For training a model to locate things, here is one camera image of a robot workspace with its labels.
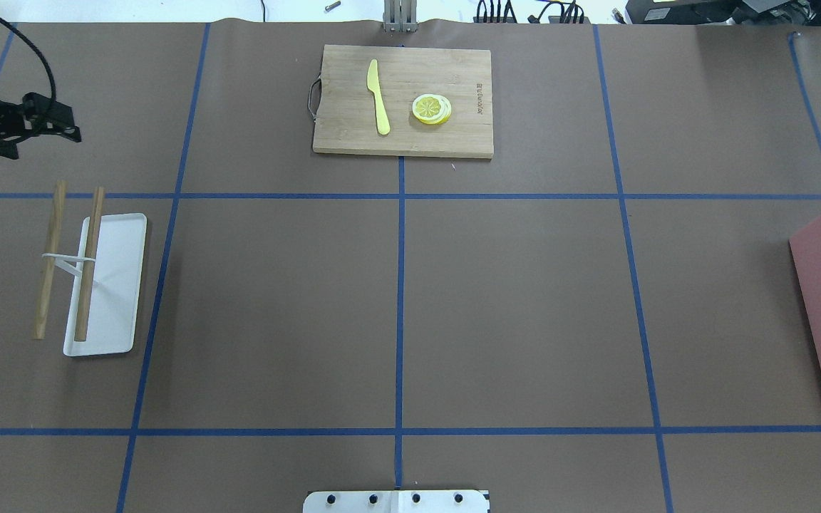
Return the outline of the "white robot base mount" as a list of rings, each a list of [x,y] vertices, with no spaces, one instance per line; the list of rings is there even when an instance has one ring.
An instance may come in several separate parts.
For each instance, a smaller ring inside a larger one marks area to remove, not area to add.
[[[490,512],[489,493],[476,489],[316,491],[303,512]]]

